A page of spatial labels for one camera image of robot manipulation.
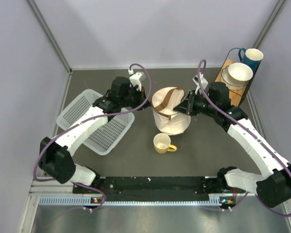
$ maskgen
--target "blue mug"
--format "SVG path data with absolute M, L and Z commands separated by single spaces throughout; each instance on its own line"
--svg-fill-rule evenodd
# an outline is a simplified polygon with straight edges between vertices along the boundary
M 255 73 L 258 66 L 260 65 L 264 55 L 263 53 L 258 49 L 240 49 L 238 52 L 239 60 L 241 63 L 246 64 L 249 66 L 252 71 Z

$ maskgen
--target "basket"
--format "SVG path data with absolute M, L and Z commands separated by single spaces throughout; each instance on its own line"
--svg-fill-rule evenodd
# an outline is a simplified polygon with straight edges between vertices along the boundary
M 60 113 L 56 119 L 57 125 L 64 130 L 68 129 L 100 97 L 102 95 L 94 90 L 83 91 Z M 117 145 L 134 120 L 133 113 L 115 116 L 110 122 L 93 132 L 83 144 L 99 155 L 106 155 Z

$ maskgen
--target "bag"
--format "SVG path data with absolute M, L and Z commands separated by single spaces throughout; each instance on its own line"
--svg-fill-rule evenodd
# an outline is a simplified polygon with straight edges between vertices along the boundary
M 191 117 L 174 111 L 184 98 L 180 87 L 165 87 L 154 93 L 151 103 L 157 128 L 167 135 L 183 133 L 191 123 Z

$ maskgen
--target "yellow mug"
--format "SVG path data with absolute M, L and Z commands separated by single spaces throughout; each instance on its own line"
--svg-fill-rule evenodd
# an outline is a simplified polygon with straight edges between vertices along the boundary
M 164 154 L 168 151 L 175 152 L 177 150 L 177 147 L 171 145 L 170 142 L 170 137 L 164 133 L 157 134 L 153 139 L 154 148 L 156 152 L 160 154 Z

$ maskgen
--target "yellow mug handle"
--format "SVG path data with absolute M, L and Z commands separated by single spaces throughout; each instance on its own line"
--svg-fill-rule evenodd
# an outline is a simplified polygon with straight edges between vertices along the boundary
M 169 145 L 168 151 L 175 152 L 175 151 L 177 151 L 177 147 L 175 145 Z

